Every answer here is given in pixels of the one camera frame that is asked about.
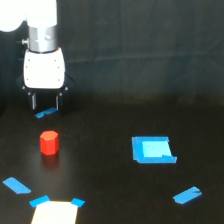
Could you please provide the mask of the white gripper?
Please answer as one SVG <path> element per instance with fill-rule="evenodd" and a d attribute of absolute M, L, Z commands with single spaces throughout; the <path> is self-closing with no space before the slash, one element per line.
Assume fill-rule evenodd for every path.
<path fill-rule="evenodd" d="M 71 88 L 74 80 L 66 73 L 62 49 L 47 53 L 25 51 L 23 74 L 17 78 L 17 85 L 28 92 L 32 110 L 36 109 L 36 93 L 38 90 L 62 90 Z M 56 108 L 63 111 L 63 94 L 56 96 Z"/>

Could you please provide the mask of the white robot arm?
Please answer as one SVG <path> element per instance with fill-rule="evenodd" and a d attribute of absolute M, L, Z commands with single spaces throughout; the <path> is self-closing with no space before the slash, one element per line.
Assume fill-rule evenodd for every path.
<path fill-rule="evenodd" d="M 21 43 L 24 53 L 23 74 L 17 83 L 30 100 L 33 110 L 37 106 L 37 90 L 55 90 L 56 109 L 64 108 L 64 94 L 74 80 L 66 74 L 62 49 L 57 37 L 57 0 L 0 0 L 0 31 L 17 30 L 23 22 L 28 37 Z"/>

